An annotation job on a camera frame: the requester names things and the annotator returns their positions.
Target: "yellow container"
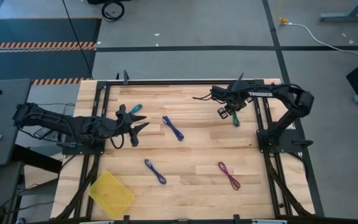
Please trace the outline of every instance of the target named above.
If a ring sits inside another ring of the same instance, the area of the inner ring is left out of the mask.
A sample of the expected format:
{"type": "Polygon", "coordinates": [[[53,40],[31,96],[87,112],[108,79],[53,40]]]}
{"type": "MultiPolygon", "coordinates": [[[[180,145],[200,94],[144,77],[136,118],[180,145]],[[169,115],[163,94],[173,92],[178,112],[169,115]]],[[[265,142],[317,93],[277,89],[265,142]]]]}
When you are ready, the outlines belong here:
{"type": "Polygon", "coordinates": [[[88,193],[112,219],[119,218],[134,199],[134,195],[108,171],[92,184],[88,193]]]}

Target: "table leg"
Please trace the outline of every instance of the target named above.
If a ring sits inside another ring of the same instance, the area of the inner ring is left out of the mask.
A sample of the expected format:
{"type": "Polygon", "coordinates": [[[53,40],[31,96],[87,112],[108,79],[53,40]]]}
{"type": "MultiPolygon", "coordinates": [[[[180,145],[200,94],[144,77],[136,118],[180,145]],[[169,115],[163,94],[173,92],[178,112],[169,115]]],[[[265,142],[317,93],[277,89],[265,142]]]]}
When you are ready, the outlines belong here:
{"type": "MultiPolygon", "coordinates": [[[[19,209],[21,202],[22,202],[22,196],[21,196],[21,195],[18,195],[18,196],[17,196],[17,199],[16,199],[16,203],[15,203],[15,205],[13,206],[13,209],[12,209],[12,210],[19,209]]],[[[12,214],[12,223],[15,223],[15,222],[16,222],[18,214],[19,214],[19,212],[14,212],[14,213],[12,214]]]]}
{"type": "Polygon", "coordinates": [[[51,157],[39,154],[28,148],[15,145],[12,153],[12,159],[15,161],[22,161],[24,164],[41,168],[49,172],[58,174],[62,167],[62,162],[51,157]]]}
{"type": "Polygon", "coordinates": [[[358,21],[358,1],[349,12],[325,13],[320,15],[320,21],[324,22],[351,22],[358,21]]]}

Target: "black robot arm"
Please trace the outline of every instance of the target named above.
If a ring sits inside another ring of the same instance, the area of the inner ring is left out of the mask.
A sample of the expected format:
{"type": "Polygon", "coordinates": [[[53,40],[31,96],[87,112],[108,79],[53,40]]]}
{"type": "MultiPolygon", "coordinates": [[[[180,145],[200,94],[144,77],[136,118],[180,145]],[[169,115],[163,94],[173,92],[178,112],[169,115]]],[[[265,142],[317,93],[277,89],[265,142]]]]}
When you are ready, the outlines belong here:
{"type": "Polygon", "coordinates": [[[214,100],[220,104],[226,104],[218,109],[222,119],[232,115],[235,111],[240,111],[247,106],[255,97],[276,98],[279,99],[288,111],[278,120],[269,124],[268,130],[259,130],[261,147],[271,147],[280,144],[280,137],[284,130],[296,119],[302,118],[310,113],[313,105],[314,96],[304,91],[298,85],[281,84],[281,85],[251,85],[241,80],[242,75],[227,88],[212,86],[211,98],[195,98],[198,100],[214,100]]]}
{"type": "Polygon", "coordinates": [[[71,117],[59,113],[47,111],[35,103],[17,105],[17,111],[13,117],[14,125],[21,129],[24,126],[42,126],[52,131],[67,134],[76,143],[92,145],[95,141],[102,141],[114,136],[129,133],[132,146],[139,143],[137,133],[148,123],[131,127],[134,121],[145,119],[145,116],[136,116],[126,113],[125,105],[121,105],[116,111],[117,120],[102,118],[99,116],[71,117]]]}

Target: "black stand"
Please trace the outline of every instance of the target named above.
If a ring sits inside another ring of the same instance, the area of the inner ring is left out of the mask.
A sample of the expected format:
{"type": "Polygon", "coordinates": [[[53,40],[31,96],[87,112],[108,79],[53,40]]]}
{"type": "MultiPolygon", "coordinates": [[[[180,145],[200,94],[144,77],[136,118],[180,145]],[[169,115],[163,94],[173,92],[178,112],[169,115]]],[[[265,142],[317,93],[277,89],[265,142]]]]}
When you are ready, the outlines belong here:
{"type": "MultiPolygon", "coordinates": [[[[268,128],[259,129],[256,132],[260,152],[262,153],[280,153],[280,152],[301,152],[304,147],[310,146],[313,142],[310,140],[302,139],[299,135],[299,131],[295,129],[287,129],[289,125],[294,123],[297,119],[304,117],[308,114],[293,108],[288,111],[278,120],[272,121],[269,110],[269,104],[267,99],[263,98],[264,106],[266,110],[266,116],[268,116],[268,128]]],[[[313,103],[313,97],[307,94],[301,95],[295,99],[297,105],[311,108],[313,103]]]]}
{"type": "Polygon", "coordinates": [[[60,168],[62,167],[61,161],[39,154],[20,145],[14,146],[12,159],[56,174],[60,172],[60,168]]]}

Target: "wooden table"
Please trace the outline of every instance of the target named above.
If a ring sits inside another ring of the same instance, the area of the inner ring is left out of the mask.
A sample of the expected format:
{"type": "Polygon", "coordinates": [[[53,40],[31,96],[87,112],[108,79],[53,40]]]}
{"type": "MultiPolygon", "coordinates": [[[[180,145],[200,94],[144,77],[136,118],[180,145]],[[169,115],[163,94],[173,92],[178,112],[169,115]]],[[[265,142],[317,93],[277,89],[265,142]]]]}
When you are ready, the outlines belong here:
{"type": "MultiPolygon", "coordinates": [[[[91,115],[96,82],[81,82],[75,116],[91,115]]],[[[265,80],[265,83],[272,82],[280,83],[280,80],[265,80]]],[[[143,109],[137,114],[147,116],[143,121],[150,122],[139,134],[138,147],[131,147],[127,135],[122,149],[114,149],[110,141],[106,141],[106,152],[99,163],[98,176],[109,171],[135,195],[125,212],[131,220],[232,219],[234,214],[241,218],[274,217],[264,157],[259,152],[255,134],[258,125],[253,103],[238,112],[241,126],[235,128],[232,118],[221,119],[217,114],[220,104],[191,98],[207,95],[210,88],[211,85],[119,85],[111,88],[108,118],[116,119],[115,112],[121,104],[129,111],[141,103],[143,109]],[[178,141],[163,123],[163,115],[183,133],[183,141],[178,141]],[[158,182],[145,166],[144,159],[152,161],[167,179],[166,185],[158,182]],[[232,189],[217,166],[219,161],[224,162],[241,183],[240,190],[232,189]]],[[[269,99],[269,103],[274,121],[287,111],[276,99],[269,99]]],[[[121,138],[114,140],[120,144],[121,138]]],[[[288,188],[313,213],[303,164],[288,154],[281,156],[288,188]]],[[[56,217],[77,191],[82,162],[83,156],[76,156],[62,170],[51,217],[56,217]]],[[[278,187],[277,192],[282,201],[278,187]]],[[[87,200],[86,192],[82,216],[87,200]]],[[[110,218],[94,203],[92,219],[110,218]]]]}

